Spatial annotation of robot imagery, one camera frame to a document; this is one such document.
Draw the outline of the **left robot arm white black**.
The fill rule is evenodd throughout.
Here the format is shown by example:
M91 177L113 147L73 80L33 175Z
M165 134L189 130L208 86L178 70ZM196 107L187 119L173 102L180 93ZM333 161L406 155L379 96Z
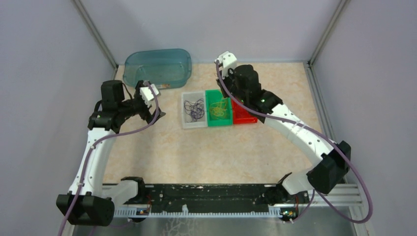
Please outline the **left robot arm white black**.
M89 117L82 163L68 192L59 194L56 200L64 225L108 226L118 207L130 200L140 204L148 196L141 177L124 177L110 189L103 189L105 169L116 139L144 131L165 115L159 107L160 91L156 85L139 81L129 99L124 97L125 91L125 84L119 80L101 85L101 100Z

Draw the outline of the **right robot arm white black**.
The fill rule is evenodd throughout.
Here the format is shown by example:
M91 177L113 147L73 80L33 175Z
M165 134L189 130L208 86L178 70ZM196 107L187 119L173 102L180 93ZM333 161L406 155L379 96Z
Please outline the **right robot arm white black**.
M216 66L217 83L225 97L237 102L263 124L277 130L308 158L311 167L288 173L280 181L277 197L289 203L302 191L329 194L351 169L351 146L337 143L297 117L283 100L262 88L258 73L246 64L228 69L226 75Z

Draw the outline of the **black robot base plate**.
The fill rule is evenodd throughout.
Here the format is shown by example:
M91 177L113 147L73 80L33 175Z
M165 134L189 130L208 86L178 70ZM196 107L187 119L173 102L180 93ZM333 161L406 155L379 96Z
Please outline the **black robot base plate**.
M152 213L264 213L276 204L306 204L306 191L290 195L277 184L146 184L128 205L145 205Z

